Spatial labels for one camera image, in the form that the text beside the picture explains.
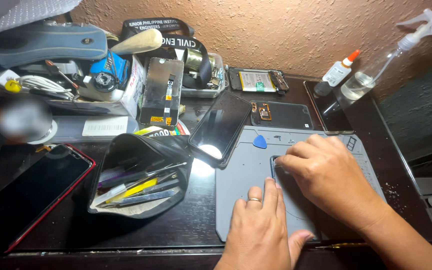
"hand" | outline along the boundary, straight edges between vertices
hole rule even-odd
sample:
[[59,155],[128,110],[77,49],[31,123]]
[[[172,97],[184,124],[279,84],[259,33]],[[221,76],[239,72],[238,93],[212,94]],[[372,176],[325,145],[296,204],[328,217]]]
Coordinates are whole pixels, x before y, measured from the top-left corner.
[[392,211],[337,137],[311,135],[275,162],[292,173],[307,199],[357,232]]
[[[262,190],[253,186],[248,199],[263,201]],[[283,191],[267,177],[264,203],[238,199],[226,246],[215,270],[290,270],[294,269],[306,241],[314,237],[308,230],[297,230],[288,239]]]

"orange cap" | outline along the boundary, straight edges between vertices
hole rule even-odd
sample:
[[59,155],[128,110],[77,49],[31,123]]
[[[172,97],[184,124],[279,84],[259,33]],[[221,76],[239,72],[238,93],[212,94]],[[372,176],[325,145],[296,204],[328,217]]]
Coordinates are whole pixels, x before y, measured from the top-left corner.
[[360,53],[360,50],[357,49],[356,51],[354,51],[353,53],[351,53],[351,55],[348,56],[347,59],[349,61],[353,62],[354,59],[358,56],[359,53]]

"clear spray bottle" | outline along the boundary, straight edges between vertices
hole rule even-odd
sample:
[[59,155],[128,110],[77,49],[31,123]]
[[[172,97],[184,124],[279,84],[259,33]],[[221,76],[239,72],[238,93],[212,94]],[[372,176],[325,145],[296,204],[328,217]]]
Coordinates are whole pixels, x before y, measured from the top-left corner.
[[427,21],[420,25],[416,32],[407,34],[394,46],[387,48],[380,58],[363,66],[349,80],[341,86],[343,95],[353,101],[357,101],[364,94],[373,89],[383,78],[384,71],[399,67],[405,62],[408,51],[414,47],[421,38],[432,35],[432,10],[425,9],[423,14],[408,21],[396,23],[397,26],[410,25],[419,21]]

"black zipper pouch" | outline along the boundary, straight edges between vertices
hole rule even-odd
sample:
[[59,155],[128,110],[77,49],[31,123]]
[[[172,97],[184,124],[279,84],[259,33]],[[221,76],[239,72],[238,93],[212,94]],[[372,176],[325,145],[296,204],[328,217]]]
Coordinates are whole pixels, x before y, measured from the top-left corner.
[[[118,182],[117,185],[108,187],[100,180],[112,181],[112,179],[118,179],[124,176],[124,174],[141,171],[151,172],[181,163],[187,164],[154,174],[148,181],[140,184],[146,185],[146,187],[154,187],[155,184],[151,186],[151,183],[155,182],[155,178],[170,175],[173,172],[174,175],[172,175],[171,180],[177,179],[178,182],[175,186],[168,189],[175,192],[172,196],[129,205],[108,206],[111,202],[114,204],[114,201],[120,201],[123,196],[128,195],[126,192],[131,192],[132,188],[136,186],[131,186],[132,182]],[[136,219],[145,219],[158,215],[184,198],[192,164],[193,157],[190,155],[188,149],[188,135],[156,136],[153,138],[131,133],[118,135],[109,144],[101,165],[98,168],[96,178],[92,183],[88,212],[123,215]],[[108,178],[113,175],[116,175],[116,178]],[[113,193],[111,193],[111,199],[97,204],[97,202],[101,201],[100,196],[104,196],[111,190],[121,189],[126,190],[124,192],[119,191],[115,196],[112,196]],[[141,193],[135,193],[125,198],[134,198],[138,194]]]

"cardboard box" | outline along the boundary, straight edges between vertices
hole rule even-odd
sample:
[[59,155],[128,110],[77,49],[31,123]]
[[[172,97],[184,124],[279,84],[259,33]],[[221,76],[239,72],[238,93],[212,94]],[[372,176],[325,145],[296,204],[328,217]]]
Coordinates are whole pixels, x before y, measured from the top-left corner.
[[146,72],[143,65],[133,54],[131,64],[131,75],[126,85],[123,97],[114,102],[107,101],[68,101],[68,100],[46,100],[52,107],[70,110],[80,114],[91,115],[121,115],[130,116],[136,119],[138,100],[143,93],[143,83],[146,79]]

